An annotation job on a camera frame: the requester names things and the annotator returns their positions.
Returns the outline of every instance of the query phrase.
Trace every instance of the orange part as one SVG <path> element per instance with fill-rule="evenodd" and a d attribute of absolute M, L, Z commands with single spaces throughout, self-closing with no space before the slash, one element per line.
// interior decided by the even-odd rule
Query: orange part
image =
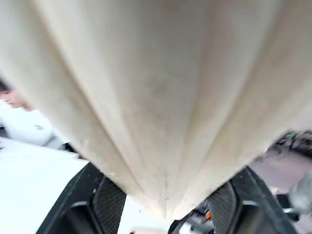
<path fill-rule="evenodd" d="M 205 216 L 206 216 L 206 219 L 210 219 L 210 211 L 208 211 Z"/>

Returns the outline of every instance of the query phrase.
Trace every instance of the man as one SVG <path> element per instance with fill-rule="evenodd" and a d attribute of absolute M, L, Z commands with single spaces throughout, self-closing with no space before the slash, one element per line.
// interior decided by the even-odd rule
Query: man
<path fill-rule="evenodd" d="M 68 141 L 53 128 L 40 111 L 34 109 L 17 91 L 0 78 L 0 119 L 12 139 L 59 149 Z"/>

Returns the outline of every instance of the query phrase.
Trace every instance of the floor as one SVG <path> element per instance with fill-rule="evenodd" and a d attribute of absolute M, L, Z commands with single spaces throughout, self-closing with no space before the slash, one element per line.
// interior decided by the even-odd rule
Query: floor
<path fill-rule="evenodd" d="M 312 170 L 312 158 L 289 151 L 281 154 L 266 152 L 250 166 L 268 186 L 288 191 L 308 170 Z M 312 217 L 302 215 L 294 226 L 299 234 L 312 234 Z"/>

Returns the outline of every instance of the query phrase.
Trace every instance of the white shirt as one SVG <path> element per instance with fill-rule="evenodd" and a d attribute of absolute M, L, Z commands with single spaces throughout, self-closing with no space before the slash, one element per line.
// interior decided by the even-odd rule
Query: white shirt
<path fill-rule="evenodd" d="M 59 148 L 68 142 L 38 110 L 12 108 L 0 101 L 0 118 L 11 139 L 50 148 Z"/>

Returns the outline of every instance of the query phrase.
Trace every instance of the white table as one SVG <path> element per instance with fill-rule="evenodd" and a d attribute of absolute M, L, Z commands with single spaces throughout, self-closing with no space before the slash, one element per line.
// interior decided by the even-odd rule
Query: white table
<path fill-rule="evenodd" d="M 0 137 L 0 233 L 34 234 L 55 201 L 87 163 L 77 154 Z M 166 232 L 170 220 L 150 217 L 127 197 L 118 234 L 136 227 Z M 189 226 L 181 234 L 189 233 Z"/>

